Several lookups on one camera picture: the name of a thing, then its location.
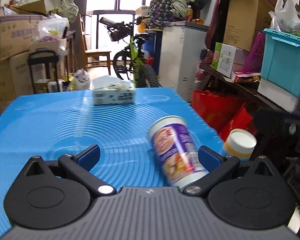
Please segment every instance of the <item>paper cup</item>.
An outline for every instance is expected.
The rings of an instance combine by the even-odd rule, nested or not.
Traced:
[[[199,162],[186,122],[180,116],[156,121],[149,129],[148,138],[172,186],[182,189],[208,174]]]
[[[246,161],[250,159],[256,144],[257,140],[253,134],[243,129],[233,129],[219,154],[222,156],[234,155],[240,160]]]

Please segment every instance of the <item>orange striped cup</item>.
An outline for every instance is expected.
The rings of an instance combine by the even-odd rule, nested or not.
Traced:
[[[243,129],[233,129],[219,154],[222,156],[234,155],[240,160],[246,161],[250,159],[256,144],[257,140],[253,134]]]

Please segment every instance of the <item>blue silicone mat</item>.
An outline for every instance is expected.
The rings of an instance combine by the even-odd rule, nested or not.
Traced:
[[[94,106],[92,91],[22,96],[0,116],[0,236],[10,228],[3,199],[27,160],[56,160],[98,144],[101,158],[90,171],[117,189],[166,186],[146,138],[151,124],[179,115],[197,147],[218,152],[222,140],[179,95],[169,88],[136,90],[136,103]]]

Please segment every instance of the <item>white box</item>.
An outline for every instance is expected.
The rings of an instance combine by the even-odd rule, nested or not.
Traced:
[[[300,107],[298,105],[300,98],[295,97],[269,80],[261,78],[258,92],[288,112],[299,110],[297,107]]]
[[[134,103],[136,89],[132,82],[103,76],[92,80],[92,88],[95,105]]]
[[[228,78],[243,69],[249,52],[223,43],[216,43],[212,68]]]

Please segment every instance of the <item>white refrigerator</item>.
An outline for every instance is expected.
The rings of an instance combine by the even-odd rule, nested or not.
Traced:
[[[199,89],[195,77],[207,30],[208,26],[185,21],[164,24],[160,84],[173,88],[187,102],[192,101],[192,91]]]

